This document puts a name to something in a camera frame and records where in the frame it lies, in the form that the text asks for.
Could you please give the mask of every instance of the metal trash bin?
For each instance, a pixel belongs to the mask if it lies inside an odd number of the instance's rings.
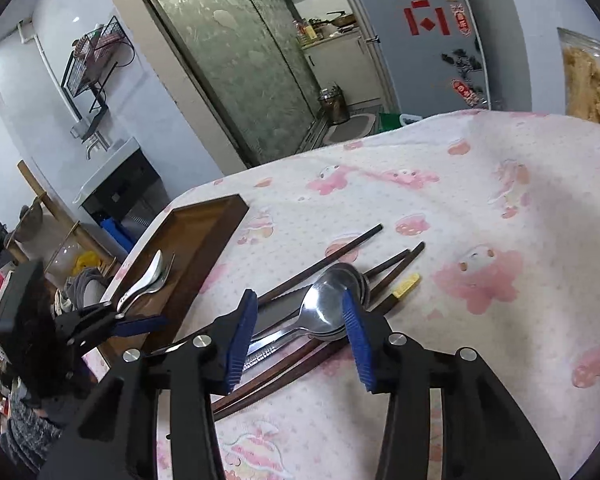
[[[330,123],[342,124],[349,120],[349,109],[344,101],[342,89],[338,85],[320,90],[318,101]]]

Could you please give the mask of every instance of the faucet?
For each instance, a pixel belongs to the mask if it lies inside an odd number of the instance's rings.
[[[105,152],[110,148],[107,139],[105,139],[100,132],[95,132],[92,137],[93,142],[87,146],[87,160],[91,160],[91,150],[93,150],[98,144],[104,148]]]

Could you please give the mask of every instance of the fork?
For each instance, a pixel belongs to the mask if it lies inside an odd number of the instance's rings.
[[[171,261],[169,262],[169,265],[163,270],[162,274],[158,277],[158,279],[155,280],[147,288],[142,290],[135,298],[133,298],[121,312],[117,313],[116,319],[123,319],[123,317],[126,316],[126,313],[131,309],[131,306],[136,302],[136,300],[138,298],[141,298],[142,296],[145,296],[147,294],[155,294],[156,292],[161,290],[161,288],[164,287],[164,284],[167,282],[167,279],[169,278],[169,273],[171,272],[171,267],[173,267],[173,261],[175,259],[176,259],[176,255],[174,254],[171,257]]]

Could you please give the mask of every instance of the blue rubber tip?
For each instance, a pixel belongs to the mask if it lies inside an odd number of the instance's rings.
[[[360,310],[351,293],[347,291],[342,298],[342,313],[347,328],[347,336],[356,360],[358,377],[368,392],[376,387],[376,377],[371,362],[371,346],[366,338],[365,330],[360,320]]]
[[[251,343],[251,336],[253,336],[253,329],[256,326],[256,319],[258,318],[258,297],[256,293],[250,289],[245,290],[240,301],[240,307],[243,307],[242,315],[226,353],[224,386],[229,393],[240,382],[249,344]]]

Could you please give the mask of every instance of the wooden tray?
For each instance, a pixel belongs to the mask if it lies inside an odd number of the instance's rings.
[[[175,254],[164,288],[140,298],[130,311],[148,316],[163,314],[170,323],[148,335],[110,338],[98,347],[108,364],[129,348],[151,352],[173,342],[200,287],[248,209],[239,195],[231,195],[171,211],[126,272],[112,298],[117,304],[122,294],[144,274],[158,249],[162,250],[165,263]]]

